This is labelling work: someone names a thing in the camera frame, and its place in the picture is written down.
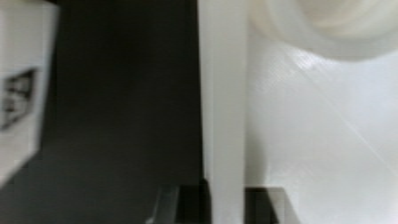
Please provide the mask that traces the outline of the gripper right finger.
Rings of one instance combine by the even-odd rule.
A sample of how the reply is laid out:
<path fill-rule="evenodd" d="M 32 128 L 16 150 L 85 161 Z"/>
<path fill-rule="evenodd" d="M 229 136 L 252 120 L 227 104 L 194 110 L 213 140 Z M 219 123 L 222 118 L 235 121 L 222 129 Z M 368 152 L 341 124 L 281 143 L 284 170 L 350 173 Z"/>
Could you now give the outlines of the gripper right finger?
<path fill-rule="evenodd" d="M 281 187 L 245 188 L 245 224 L 302 224 Z"/>

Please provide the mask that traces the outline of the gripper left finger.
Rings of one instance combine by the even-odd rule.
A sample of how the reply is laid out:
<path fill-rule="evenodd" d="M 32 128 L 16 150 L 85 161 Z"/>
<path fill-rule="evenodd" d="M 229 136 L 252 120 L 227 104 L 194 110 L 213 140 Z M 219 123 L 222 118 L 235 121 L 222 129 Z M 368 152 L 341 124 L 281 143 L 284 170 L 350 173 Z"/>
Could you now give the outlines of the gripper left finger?
<path fill-rule="evenodd" d="M 208 185 L 165 185 L 146 224 L 211 224 Z"/>

